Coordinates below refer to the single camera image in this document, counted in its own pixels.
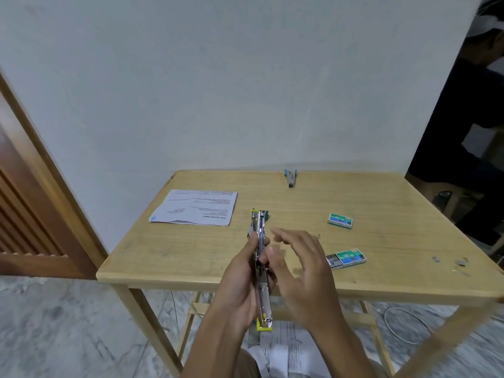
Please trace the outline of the person's left hand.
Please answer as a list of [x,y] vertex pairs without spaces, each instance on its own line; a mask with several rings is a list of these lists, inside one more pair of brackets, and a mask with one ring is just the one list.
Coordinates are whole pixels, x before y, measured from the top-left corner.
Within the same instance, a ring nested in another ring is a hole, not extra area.
[[243,248],[232,258],[207,312],[216,312],[219,323],[244,334],[257,317],[255,294],[255,249],[258,236],[249,235]]

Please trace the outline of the person's right hand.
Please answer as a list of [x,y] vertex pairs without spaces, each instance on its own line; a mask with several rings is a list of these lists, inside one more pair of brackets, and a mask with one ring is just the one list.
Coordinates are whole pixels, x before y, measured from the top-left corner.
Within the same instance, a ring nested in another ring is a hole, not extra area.
[[304,230],[274,227],[271,232],[275,242],[291,247],[301,264],[299,273],[289,269],[293,280],[276,280],[293,319],[303,326],[310,314],[341,311],[333,274],[317,237]]

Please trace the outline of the yellow-green metal stapler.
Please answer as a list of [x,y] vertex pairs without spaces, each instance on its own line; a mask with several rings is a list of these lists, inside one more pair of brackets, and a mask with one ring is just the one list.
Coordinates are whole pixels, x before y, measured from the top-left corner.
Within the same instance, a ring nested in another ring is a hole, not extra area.
[[248,237],[255,233],[257,243],[253,258],[253,279],[255,282],[255,298],[257,306],[256,328],[259,332],[270,332],[273,329],[273,311],[270,298],[270,286],[268,279],[269,267],[260,261],[265,247],[265,222],[267,211],[252,209],[251,225]]

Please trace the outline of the person's left forearm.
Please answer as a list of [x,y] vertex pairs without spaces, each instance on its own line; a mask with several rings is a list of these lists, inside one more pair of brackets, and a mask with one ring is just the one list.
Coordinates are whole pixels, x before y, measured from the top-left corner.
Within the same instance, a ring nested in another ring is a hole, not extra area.
[[234,378],[249,322],[241,311],[210,307],[198,327],[180,378]]

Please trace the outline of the person's right forearm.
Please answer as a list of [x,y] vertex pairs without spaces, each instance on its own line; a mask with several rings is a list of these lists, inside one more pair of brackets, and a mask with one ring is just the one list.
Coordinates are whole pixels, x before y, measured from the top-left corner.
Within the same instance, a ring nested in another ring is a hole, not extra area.
[[316,343],[331,378],[379,378],[343,311],[310,314],[303,327]]

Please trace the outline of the open green staple box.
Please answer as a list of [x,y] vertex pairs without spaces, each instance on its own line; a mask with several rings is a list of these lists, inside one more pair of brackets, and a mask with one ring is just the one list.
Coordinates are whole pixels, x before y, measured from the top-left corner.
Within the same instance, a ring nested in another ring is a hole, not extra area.
[[364,254],[358,248],[328,254],[326,255],[326,259],[332,270],[352,267],[367,262]]

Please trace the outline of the printed white paper sheet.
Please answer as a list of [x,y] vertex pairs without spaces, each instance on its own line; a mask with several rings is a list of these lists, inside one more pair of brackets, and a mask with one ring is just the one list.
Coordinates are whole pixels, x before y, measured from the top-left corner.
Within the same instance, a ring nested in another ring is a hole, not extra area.
[[171,190],[150,215],[150,223],[228,226],[238,193],[215,190]]

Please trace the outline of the light wooden table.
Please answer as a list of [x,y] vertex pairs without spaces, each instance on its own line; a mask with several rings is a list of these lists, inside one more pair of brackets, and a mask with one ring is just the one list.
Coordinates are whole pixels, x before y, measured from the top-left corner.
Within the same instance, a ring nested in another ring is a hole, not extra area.
[[[229,226],[149,223],[171,190],[237,192]],[[364,313],[347,321],[370,326],[388,375],[423,376],[504,303],[504,271],[401,175],[384,172],[300,171],[295,188],[280,172],[177,171],[104,261],[99,282],[116,291],[173,378],[202,292],[215,291],[225,267],[243,247],[251,209],[270,212],[267,229],[321,235],[329,253],[359,248],[367,262],[334,271],[341,298],[358,299]],[[327,223],[353,219],[352,229]],[[468,260],[466,277],[432,261]],[[454,305],[459,309],[398,370],[365,301]]]

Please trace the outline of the crumpled printed papers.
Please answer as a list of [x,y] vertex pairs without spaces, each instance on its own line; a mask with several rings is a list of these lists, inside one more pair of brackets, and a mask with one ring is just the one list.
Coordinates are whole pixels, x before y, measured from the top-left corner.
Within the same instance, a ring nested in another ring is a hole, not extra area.
[[258,330],[252,325],[246,346],[258,366],[260,378],[329,376],[311,336],[293,322],[274,321],[271,330]]

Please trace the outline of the person's tan shorts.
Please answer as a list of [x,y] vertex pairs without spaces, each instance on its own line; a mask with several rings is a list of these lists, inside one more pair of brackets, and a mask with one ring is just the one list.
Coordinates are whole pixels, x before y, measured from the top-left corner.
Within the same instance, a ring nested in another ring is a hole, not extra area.
[[272,378],[266,365],[259,365],[248,350],[240,349],[234,367],[233,378]]

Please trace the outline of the scattered loose staples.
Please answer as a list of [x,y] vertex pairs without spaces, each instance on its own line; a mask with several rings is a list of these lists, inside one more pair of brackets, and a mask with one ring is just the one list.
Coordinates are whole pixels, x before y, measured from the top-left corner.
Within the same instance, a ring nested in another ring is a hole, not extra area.
[[470,277],[471,274],[469,274],[467,271],[466,271],[466,268],[468,266],[468,260],[467,259],[463,259],[463,260],[454,260],[454,261],[451,261],[451,262],[448,262],[446,260],[442,260],[436,256],[433,256],[431,257],[432,261],[436,264],[440,264],[444,267],[450,267],[450,270],[452,272],[456,272],[456,273],[460,273],[466,277]]

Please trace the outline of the brown wooden door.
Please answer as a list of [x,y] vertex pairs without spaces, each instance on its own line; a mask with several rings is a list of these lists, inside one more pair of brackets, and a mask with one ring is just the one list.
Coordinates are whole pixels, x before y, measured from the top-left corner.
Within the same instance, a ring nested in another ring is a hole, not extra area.
[[96,280],[106,258],[0,69],[0,276]]

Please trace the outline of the white headband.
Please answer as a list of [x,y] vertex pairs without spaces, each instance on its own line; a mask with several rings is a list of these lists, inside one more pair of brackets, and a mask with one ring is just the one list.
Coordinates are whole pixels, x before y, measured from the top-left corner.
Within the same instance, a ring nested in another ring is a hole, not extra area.
[[480,5],[466,37],[473,38],[491,30],[504,31],[504,0],[488,0]]

